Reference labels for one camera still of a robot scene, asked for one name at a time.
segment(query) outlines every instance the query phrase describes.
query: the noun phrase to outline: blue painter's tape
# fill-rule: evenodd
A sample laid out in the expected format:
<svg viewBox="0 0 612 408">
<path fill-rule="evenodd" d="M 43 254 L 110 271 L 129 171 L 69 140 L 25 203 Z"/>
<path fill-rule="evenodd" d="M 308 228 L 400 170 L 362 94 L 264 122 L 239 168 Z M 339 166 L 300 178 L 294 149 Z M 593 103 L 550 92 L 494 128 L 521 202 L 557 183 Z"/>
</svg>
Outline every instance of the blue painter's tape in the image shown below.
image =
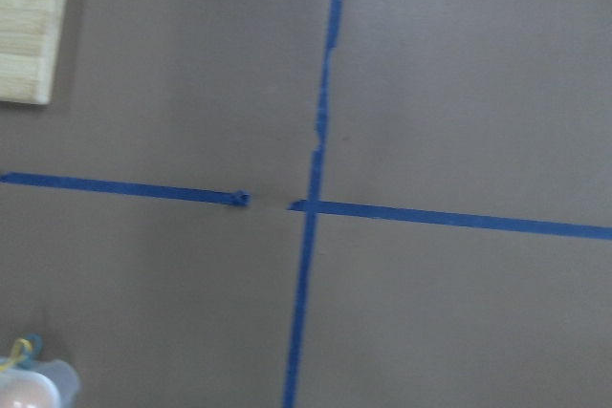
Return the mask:
<svg viewBox="0 0 612 408">
<path fill-rule="evenodd" d="M 317 150 L 313 152 L 308 200 L 304 205 L 306 218 L 304 221 L 304 234 L 302 238 L 299 273 L 297 275 L 297 286 L 295 288 L 294 318 L 292 322 L 291 341 L 289 344 L 289 356 L 287 359 L 283 408 L 295 407 L 304 324 L 308 306 L 310 271 L 315 250 L 315 240 L 317 237 L 317 204 L 320 200 L 323 169 L 325 165 L 325 150 L 327 147 L 330 66 L 333 51 L 338 44 L 341 13 L 342 0 L 331 0 L 317 105 L 316 131 L 319 144 Z"/>
<path fill-rule="evenodd" d="M 306 207 L 305 201 L 298 201 L 293 203 L 289 207 L 289 210 L 306 212 Z M 320 214 L 365 217 L 368 219 L 394 220 L 419 224 L 465 226 L 469 228 L 516 231 L 519 233 L 567 236 L 571 238 L 612 240 L 612 228 L 605 226 L 562 224 L 538 220 L 509 219 L 486 215 L 436 212 L 432 210 L 401 209 L 366 204 L 332 203 L 328 201 L 319 202 L 317 212 Z"/>
<path fill-rule="evenodd" d="M 249 205 L 251 199 L 249 193 L 245 191 L 223 193 L 195 188 L 177 188 L 173 186 L 146 185 L 143 183 L 94 181 L 90 179 L 77 179 L 74 177 L 43 176 L 40 174 L 24 174 L 19 172 L 10 172 L 0 176 L 0 183 L 146 196 L 166 200 L 226 204 L 239 207 Z"/>
</svg>

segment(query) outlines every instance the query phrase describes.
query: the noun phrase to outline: wooden board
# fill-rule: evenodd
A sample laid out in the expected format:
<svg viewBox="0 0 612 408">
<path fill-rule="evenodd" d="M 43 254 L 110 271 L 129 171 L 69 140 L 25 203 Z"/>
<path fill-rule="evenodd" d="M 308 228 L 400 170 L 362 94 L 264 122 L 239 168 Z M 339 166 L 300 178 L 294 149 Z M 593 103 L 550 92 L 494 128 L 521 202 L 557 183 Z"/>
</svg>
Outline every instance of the wooden board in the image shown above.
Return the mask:
<svg viewBox="0 0 612 408">
<path fill-rule="evenodd" d="M 49 103 L 65 0 L 0 0 L 0 100 Z"/>
</svg>

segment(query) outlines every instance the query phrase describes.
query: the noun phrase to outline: white container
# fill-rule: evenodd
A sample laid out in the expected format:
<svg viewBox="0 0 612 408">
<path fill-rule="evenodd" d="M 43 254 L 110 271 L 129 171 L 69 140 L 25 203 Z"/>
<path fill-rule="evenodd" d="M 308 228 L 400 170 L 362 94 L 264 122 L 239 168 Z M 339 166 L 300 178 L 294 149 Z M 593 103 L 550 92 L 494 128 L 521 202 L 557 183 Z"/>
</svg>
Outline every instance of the white container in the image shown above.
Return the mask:
<svg viewBox="0 0 612 408">
<path fill-rule="evenodd" d="M 0 373 L 0 408 L 72 408 L 80 390 L 77 372 L 61 360 L 31 370 Z"/>
</svg>

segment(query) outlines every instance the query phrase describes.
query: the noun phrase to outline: blue tape strip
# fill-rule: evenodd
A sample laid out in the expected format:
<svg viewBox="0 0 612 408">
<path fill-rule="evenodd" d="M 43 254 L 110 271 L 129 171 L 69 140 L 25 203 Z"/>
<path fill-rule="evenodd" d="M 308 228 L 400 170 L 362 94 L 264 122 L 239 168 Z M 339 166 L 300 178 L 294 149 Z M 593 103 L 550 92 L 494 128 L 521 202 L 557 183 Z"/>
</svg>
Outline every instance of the blue tape strip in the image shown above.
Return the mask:
<svg viewBox="0 0 612 408">
<path fill-rule="evenodd" d="M 284 408 L 295 407 L 299 362 L 302 350 L 302 339 L 304 335 L 304 322 L 308 304 L 310 271 L 313 253 L 315 250 L 315 240 L 317 237 L 317 204 L 320 200 L 323 168 L 325 164 L 325 150 L 327 145 L 329 82 L 331 72 L 330 65 L 333 50 L 338 44 L 341 13 L 342 0 L 331 0 L 327 39 L 325 42 L 325 52 L 323 55 L 323 66 L 318 94 L 316 131 L 318 134 L 319 144 L 317 150 L 313 152 L 308 200 L 304 205 L 306 218 L 304 222 L 304 234 L 302 239 L 299 273 L 297 275 L 297 286 L 295 289 L 294 318 L 292 323 L 291 342 L 287 360 L 287 374 L 283 393 Z"/>
<path fill-rule="evenodd" d="M 305 201 L 298 201 L 293 203 L 289 210 L 306 212 L 306 208 L 307 203 Z M 612 240 L 612 228 L 605 226 L 562 224 L 538 220 L 508 219 L 485 215 L 455 214 L 432 210 L 400 209 L 378 205 L 332 203 L 327 201 L 319 202 L 316 212 L 320 214 L 395 220 L 419 224 L 465 226 L 469 228 L 517 231 L 519 233 L 567 236 L 571 238 Z"/>
<path fill-rule="evenodd" d="M 196 201 L 201 203 L 235 205 L 239 207 L 249 205 L 251 200 L 251 195 L 245 191 L 223 193 L 194 188 L 176 188 L 172 186 L 145 185 L 142 183 L 93 181 L 74 177 L 43 176 L 18 172 L 10 172 L 0 176 L 0 183 L 95 191 L 98 193 L 115 193 L 131 196 L 147 196 L 167 200 Z"/>
</svg>

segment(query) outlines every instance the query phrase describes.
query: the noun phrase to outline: horizontal blue tape line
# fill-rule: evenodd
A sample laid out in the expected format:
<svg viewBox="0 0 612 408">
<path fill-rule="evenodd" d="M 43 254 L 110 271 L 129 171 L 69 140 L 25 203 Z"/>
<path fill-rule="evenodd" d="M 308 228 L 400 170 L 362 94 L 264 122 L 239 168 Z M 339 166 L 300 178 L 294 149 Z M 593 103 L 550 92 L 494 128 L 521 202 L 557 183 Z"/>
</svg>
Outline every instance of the horizontal blue tape line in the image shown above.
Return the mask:
<svg viewBox="0 0 612 408">
<path fill-rule="evenodd" d="M 239 207 L 249 205 L 251 200 L 251 195 L 245 191 L 223 193 L 195 188 L 177 188 L 173 186 L 146 185 L 143 183 L 93 181 L 74 177 L 44 176 L 20 172 L 9 172 L 1 175 L 0 183 L 94 191 L 98 193 L 115 193 L 130 196 L 147 196 L 166 200 L 195 201 L 200 203 L 235 205 Z"/>
<path fill-rule="evenodd" d="M 293 203 L 289 210 L 306 211 L 306 202 Z M 485 215 L 455 214 L 432 210 L 402 209 L 366 204 L 333 203 L 321 201 L 317 212 L 329 215 L 365 217 L 368 219 L 394 220 L 419 224 L 465 226 L 469 228 L 517 231 L 520 233 L 548 234 L 572 238 L 612 240 L 612 228 L 605 226 L 561 224 L 537 220 L 509 219 Z"/>
</svg>

